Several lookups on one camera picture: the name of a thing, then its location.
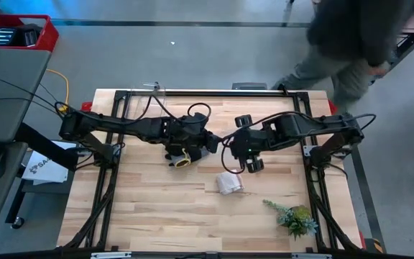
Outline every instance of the cart wheel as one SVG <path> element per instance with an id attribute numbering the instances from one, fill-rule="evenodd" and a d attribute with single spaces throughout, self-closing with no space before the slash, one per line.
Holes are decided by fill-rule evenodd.
<path id="1" fill-rule="evenodd" d="M 15 222 L 11 225 L 11 228 L 12 228 L 13 230 L 17 230 L 17 229 L 19 229 L 20 227 L 22 227 L 24 223 L 25 223 L 25 219 L 23 219 L 23 218 L 21 218 L 21 217 L 17 217 L 17 218 L 15 219 Z"/>

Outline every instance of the desk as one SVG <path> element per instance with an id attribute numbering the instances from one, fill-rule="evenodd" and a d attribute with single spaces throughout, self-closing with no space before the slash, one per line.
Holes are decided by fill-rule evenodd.
<path id="1" fill-rule="evenodd" d="M 114 93 L 112 89 L 97 90 L 92 111 L 110 114 Z M 310 91 L 309 97 L 313 116 L 330 114 L 325 92 Z M 131 98 L 129 118 L 139 116 L 145 98 Z M 220 136 L 236 130 L 234 117 L 251 114 L 257 121 L 276 112 L 293 110 L 293 101 L 281 97 L 165 97 L 166 107 L 178 117 L 200 101 L 212 108 L 206 129 Z M 155 116 L 160 116 L 160 108 L 152 104 L 148 117 Z M 106 133 L 94 135 L 104 141 Z M 319 144 L 328 137 L 320 136 Z M 306 247 L 316 247 L 314 237 L 289 237 L 286 228 L 276 225 L 275 211 L 262 204 L 263 199 L 269 199 L 285 206 L 309 207 L 299 145 L 263 152 L 265 169 L 256 174 L 243 173 L 244 191 L 222 196 L 215 182 L 216 174 L 224 171 L 220 152 L 186 168 L 174 169 L 167 166 L 163 146 L 131 136 L 124 137 L 124 141 L 107 248 L 118 245 L 119 250 L 132 251 L 304 252 Z M 232 168 L 238 165 L 228 151 L 225 161 Z M 75 173 L 58 245 L 69 242 L 88 218 L 97 177 L 98 169 L 93 166 Z M 361 246 L 344 174 L 329 168 L 325 179 L 333 217 L 353 243 Z M 100 222 L 99 219 L 95 240 Z M 322 232 L 328 244 L 325 223 Z"/>

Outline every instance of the gray pants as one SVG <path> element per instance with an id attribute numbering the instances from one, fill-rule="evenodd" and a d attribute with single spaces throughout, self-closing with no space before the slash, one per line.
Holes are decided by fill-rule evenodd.
<path id="1" fill-rule="evenodd" d="M 364 59 L 354 61 L 334 60 L 322 56 L 316 47 L 311 47 L 308 56 L 296 65 L 295 71 L 280 79 L 287 90 L 303 90 L 331 76 L 334 95 L 332 102 L 340 112 L 347 111 L 350 104 L 360 99 L 368 90 L 373 76 L 369 75 L 369 66 Z"/>

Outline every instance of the person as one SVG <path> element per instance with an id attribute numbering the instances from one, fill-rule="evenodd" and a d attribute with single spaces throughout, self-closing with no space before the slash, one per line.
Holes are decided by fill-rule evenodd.
<path id="1" fill-rule="evenodd" d="M 310 50 L 273 89 L 302 90 L 331 76 L 340 112 L 360 99 L 374 76 L 387 72 L 397 35 L 414 0 L 322 0 L 307 31 Z"/>

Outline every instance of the yellow cable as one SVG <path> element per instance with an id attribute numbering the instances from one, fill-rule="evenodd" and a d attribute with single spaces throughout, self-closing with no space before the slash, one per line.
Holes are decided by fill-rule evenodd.
<path id="1" fill-rule="evenodd" d="M 66 97 L 65 97 L 65 104 L 68 104 L 68 99 L 70 98 L 70 81 L 68 80 L 68 78 L 66 78 L 66 76 L 64 76 L 62 73 L 52 70 L 52 69 L 46 69 L 47 72 L 51 72 L 54 74 L 57 74 L 61 77 L 63 77 L 63 79 L 65 80 L 66 83 Z M 61 112 L 66 112 L 66 110 L 68 109 L 67 106 L 62 106 L 59 110 Z"/>

